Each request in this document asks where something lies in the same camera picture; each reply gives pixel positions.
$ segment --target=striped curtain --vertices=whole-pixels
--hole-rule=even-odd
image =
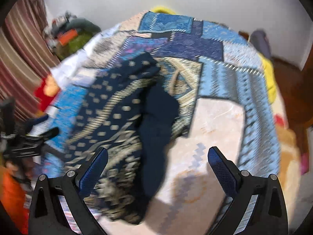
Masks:
[[[43,0],[18,0],[0,28],[0,99],[15,97],[19,121],[38,111],[33,92],[59,63],[42,38],[47,24]]]

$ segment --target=brown floor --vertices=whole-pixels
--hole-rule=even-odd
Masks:
[[[273,58],[276,82],[285,102],[289,127],[297,136],[300,152],[308,153],[306,129],[313,124],[313,85],[309,73],[281,59]]]

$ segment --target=bed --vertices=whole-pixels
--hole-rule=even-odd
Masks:
[[[269,104],[257,51],[223,25],[149,11],[101,32],[83,50],[52,69],[62,91],[46,110],[50,118],[32,133],[59,126],[60,135],[49,145],[64,151],[79,122],[78,112],[86,104],[85,96],[89,89],[97,88],[95,79],[144,51],[158,62],[168,82],[179,70],[175,98],[184,133],[167,147],[166,177],[143,222],[134,226],[125,220],[111,221],[107,210],[100,208],[94,210],[99,223],[112,235],[204,234],[220,220],[231,200],[225,199],[208,165],[212,146],[240,170],[263,177],[278,174],[290,222],[300,182],[300,157],[282,97],[276,86],[277,96]],[[75,146],[70,154],[75,159],[83,153]],[[64,166],[68,170],[80,165],[73,160],[64,164],[47,154],[41,160],[41,171],[56,177],[64,172]],[[252,197],[236,233],[245,228],[255,201]],[[78,231],[74,222],[71,225]]]

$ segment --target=metal screw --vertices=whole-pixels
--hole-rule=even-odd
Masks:
[[[241,171],[241,175],[243,175],[244,177],[248,177],[250,175],[250,173],[244,169]]]
[[[73,170],[70,170],[68,173],[67,173],[67,176],[68,177],[73,177],[75,175],[75,171]]]
[[[45,174],[42,174],[42,175],[39,176],[39,180],[40,180],[40,181],[44,180],[45,178],[46,178],[46,175],[45,175]]]
[[[271,177],[272,180],[276,180],[277,179],[277,176],[275,174],[271,174],[270,177]]]

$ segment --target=orange object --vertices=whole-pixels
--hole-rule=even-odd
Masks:
[[[25,192],[6,170],[3,174],[1,203],[22,234],[28,234],[29,210],[24,208]]]
[[[61,36],[58,36],[58,40],[61,43],[62,46],[65,46],[71,39],[78,36],[78,33],[75,29],[71,29],[67,31],[66,33],[62,34]]]

